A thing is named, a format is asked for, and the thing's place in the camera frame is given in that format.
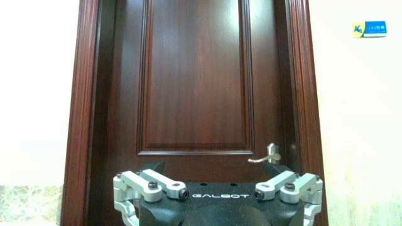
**black screw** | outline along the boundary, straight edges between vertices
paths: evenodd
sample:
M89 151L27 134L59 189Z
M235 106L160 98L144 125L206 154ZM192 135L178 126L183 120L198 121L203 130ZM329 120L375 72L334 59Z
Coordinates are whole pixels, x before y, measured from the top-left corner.
M186 189L179 191L179 200L184 201L188 198L190 192Z
M264 193L262 193L260 191L255 191L254 196L258 200L263 200L264 198Z
M158 188L158 182L156 182L156 181L150 181L150 183L148 183L148 188L150 188L151 190L156 189L156 188Z
M288 190L288 191L294 191L296 188L295 184L294 183L286 183L284 184L284 189Z

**silver metal bracket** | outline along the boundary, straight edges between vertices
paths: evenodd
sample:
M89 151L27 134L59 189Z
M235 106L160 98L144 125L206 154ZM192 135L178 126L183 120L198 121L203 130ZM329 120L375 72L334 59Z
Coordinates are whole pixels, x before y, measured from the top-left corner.
M291 171L284 171L268 181L255 185L255 197L264 201L279 197L290 204L304 202L304 226L313 226L314 217L321 212L323 182L314 174L302 177Z
M151 169L142 171L140 177L143 177L148 181L155 180L171 199L187 199L188 191L183 182L167 178L164 175L159 174Z
M122 212L127 226L139 226L135 205L142 198L146 202L158 202L164 191L172 199L184 200L188 196L186 184L174 181L151 169L142 171L140 176L131 171L114 177L115 209Z

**door handle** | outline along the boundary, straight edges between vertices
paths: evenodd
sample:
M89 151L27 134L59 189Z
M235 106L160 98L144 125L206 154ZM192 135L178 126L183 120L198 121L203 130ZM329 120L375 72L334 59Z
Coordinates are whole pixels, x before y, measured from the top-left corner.
M279 164L280 162L280 154L279 154L279 146L271 143L267 147L267 156L260 159L248 159L250 163L260 163L267 161L271 164Z

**sign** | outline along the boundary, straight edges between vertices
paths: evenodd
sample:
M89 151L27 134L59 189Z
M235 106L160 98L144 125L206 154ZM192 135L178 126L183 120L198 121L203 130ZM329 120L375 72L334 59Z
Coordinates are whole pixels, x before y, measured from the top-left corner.
M366 21L362 23L354 23L353 36L355 38L387 36L387 26L385 21Z

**door casing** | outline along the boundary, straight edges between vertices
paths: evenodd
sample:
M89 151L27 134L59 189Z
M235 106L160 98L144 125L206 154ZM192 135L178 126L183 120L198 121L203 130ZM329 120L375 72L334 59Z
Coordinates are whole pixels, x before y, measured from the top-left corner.
M108 78L112 61L115 0L80 0L73 87L65 158L64 226L91 224L89 196L93 173L105 146ZM284 163L323 179L318 96L310 29L308 0L275 1L279 69L284 111ZM315 225L329 225L326 197Z

